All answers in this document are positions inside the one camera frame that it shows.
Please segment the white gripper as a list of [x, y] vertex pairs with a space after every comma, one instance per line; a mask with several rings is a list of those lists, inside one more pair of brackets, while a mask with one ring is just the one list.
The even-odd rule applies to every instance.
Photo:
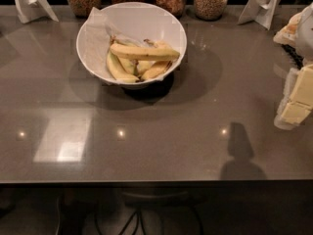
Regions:
[[282, 45], [295, 46], [303, 58], [301, 70], [290, 69], [283, 91], [283, 99], [274, 118], [274, 125], [283, 130], [300, 126], [313, 110], [313, 3], [289, 22], [273, 37]]

